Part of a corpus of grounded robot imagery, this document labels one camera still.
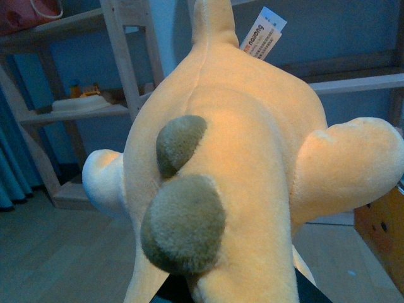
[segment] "teal curtain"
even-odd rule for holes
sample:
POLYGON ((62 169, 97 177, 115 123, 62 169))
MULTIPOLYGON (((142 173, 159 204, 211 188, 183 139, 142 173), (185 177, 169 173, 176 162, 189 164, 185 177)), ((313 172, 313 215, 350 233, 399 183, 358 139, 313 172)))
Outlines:
POLYGON ((42 181, 17 123, 0 91, 0 211, 13 209, 32 195, 42 181))

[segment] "plush toy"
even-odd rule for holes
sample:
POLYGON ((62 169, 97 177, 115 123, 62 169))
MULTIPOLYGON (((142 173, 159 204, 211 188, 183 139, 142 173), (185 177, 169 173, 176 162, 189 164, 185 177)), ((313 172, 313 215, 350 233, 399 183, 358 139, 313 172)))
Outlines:
POLYGON ((230 0, 197 0, 193 48, 138 114, 123 154, 93 152, 92 203, 126 217, 136 261, 125 302, 168 273, 195 302, 298 302, 292 245, 317 216, 369 203, 404 173, 404 142, 380 119, 327 128, 303 81, 241 50, 230 0))

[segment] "seam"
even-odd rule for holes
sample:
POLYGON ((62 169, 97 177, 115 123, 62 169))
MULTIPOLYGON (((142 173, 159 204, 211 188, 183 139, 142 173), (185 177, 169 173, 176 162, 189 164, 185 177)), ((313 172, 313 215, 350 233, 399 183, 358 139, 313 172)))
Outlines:
MULTIPOLYGON (((203 1, 203 9, 202 9, 203 23, 204 23, 206 29, 208 30, 208 33, 210 34, 210 22, 209 22, 209 18, 208 18, 208 13, 207 13, 207 11, 208 11, 208 8, 207 8, 207 5, 206 5, 206 1, 203 1)), ((203 70, 203 68, 204 68, 204 66, 205 66, 205 63, 206 63, 207 59, 208 59, 208 53, 209 53, 209 49, 210 49, 210 44, 211 44, 211 39, 210 39, 210 35, 208 35, 207 38, 206 38, 205 54, 204 54, 204 57, 203 57, 203 59, 202 59, 202 64, 201 64, 201 67, 199 68, 199 72, 198 72, 198 75, 197 75, 197 78, 196 78, 194 87, 193 87, 193 89, 189 92, 189 96, 188 96, 188 98, 187 98, 187 100, 186 100, 186 104, 185 104, 185 108, 184 108, 183 114, 185 114, 185 113, 189 110, 189 108, 190 108, 190 106, 191 106, 191 97, 194 95, 195 89, 196 89, 196 88, 198 87, 198 85, 199 85, 199 81, 200 81, 200 79, 201 79, 202 70, 203 70)))

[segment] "blue wall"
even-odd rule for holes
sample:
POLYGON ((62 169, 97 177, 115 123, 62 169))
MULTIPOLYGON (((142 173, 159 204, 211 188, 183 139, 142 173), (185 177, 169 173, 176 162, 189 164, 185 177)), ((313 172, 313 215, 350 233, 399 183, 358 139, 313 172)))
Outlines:
MULTIPOLYGON (((100 7, 98 0, 64 0, 66 16, 100 7)), ((191 26, 185 0, 150 0, 165 76, 191 49, 191 26)), ((236 32, 245 37, 262 6, 288 21, 283 37, 266 61, 281 65, 329 57, 393 49, 396 40, 398 0, 258 0, 234 7, 236 32)), ((142 31, 128 35, 138 83, 152 81, 142 31)), ((98 82, 101 88, 120 87, 106 30, 80 35, 51 45, 66 93, 72 80, 83 85, 98 82)), ((33 55, 17 56, 23 79, 34 104, 52 103, 51 93, 33 55)), ((389 91, 330 95, 322 98, 329 124, 358 116, 387 118, 389 91)), ((131 121, 129 116, 78 121, 88 153, 100 148, 123 151, 131 121)), ((60 126, 46 129, 59 163, 76 159, 60 126)))

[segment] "cream plush fabric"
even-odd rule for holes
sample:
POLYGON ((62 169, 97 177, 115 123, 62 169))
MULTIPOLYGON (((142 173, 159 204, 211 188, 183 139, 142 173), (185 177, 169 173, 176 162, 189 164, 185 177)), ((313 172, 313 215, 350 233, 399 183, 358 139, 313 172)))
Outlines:
POLYGON ((96 151, 83 170, 94 205, 133 223, 126 303, 149 302, 167 277, 146 258, 140 230, 169 183, 158 170, 157 136, 184 115, 202 117, 206 131, 173 179, 207 176, 225 212, 217 262, 187 277, 196 302, 298 302, 293 254, 310 273, 292 234, 317 216, 371 202, 404 173, 404 142, 387 122, 327 128, 306 83, 239 50, 230 0, 197 0, 192 51, 143 106, 124 153, 96 151))

